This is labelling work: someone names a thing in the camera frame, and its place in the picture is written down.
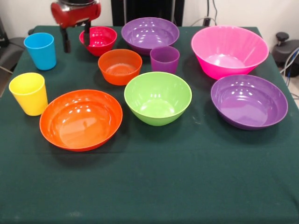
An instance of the purple cup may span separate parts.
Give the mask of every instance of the purple cup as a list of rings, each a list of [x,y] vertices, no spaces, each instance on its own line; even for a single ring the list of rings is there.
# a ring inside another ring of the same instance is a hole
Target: purple cup
[[[179,59],[177,49],[171,46],[158,47],[151,50],[149,55],[153,71],[176,73]]]

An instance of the pink bowl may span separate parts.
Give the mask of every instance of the pink bowl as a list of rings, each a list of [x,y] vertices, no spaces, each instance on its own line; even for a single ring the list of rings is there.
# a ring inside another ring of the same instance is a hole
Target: pink bowl
[[[214,79],[248,74],[269,54],[259,35],[233,26],[204,28],[193,36],[191,47],[203,71]]]

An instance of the green tablecloth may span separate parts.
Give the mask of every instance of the green tablecloth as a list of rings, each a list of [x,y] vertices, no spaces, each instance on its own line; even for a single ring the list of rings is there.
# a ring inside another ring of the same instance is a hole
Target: green tablecloth
[[[114,48],[128,48],[120,27]],[[24,52],[14,75],[39,72],[48,99],[69,91],[96,89],[116,97],[123,122],[102,147],[72,153],[49,144],[39,117],[26,116],[6,89],[0,100],[0,223],[282,223],[299,222],[299,111],[272,56],[251,74],[276,84],[289,102],[279,124],[243,131],[227,124],[210,99],[214,80],[191,50],[199,27],[179,28],[177,75],[193,92],[191,105],[162,127],[138,120],[125,104],[124,87],[107,83],[97,58],[69,29],[71,54],[54,35],[57,65],[38,71]],[[257,28],[249,28],[258,33]],[[141,73],[150,71],[142,57]]]

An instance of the green bowl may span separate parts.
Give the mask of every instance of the green bowl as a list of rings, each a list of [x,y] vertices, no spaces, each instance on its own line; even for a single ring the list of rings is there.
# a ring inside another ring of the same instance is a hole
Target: green bowl
[[[148,72],[133,78],[125,88],[125,100],[140,120],[153,126],[167,125],[187,109],[190,86],[167,72]]]

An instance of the cup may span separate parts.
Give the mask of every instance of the cup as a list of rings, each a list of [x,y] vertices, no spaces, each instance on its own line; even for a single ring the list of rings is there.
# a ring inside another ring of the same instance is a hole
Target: cup
[[[39,70],[50,70],[56,65],[54,37],[47,33],[29,35],[24,45]]]
[[[9,90],[29,116],[41,115],[48,105],[45,79],[38,73],[18,75],[9,83]]]
[[[171,46],[158,47],[151,50],[149,55],[153,71],[176,73],[179,59],[177,49]]]

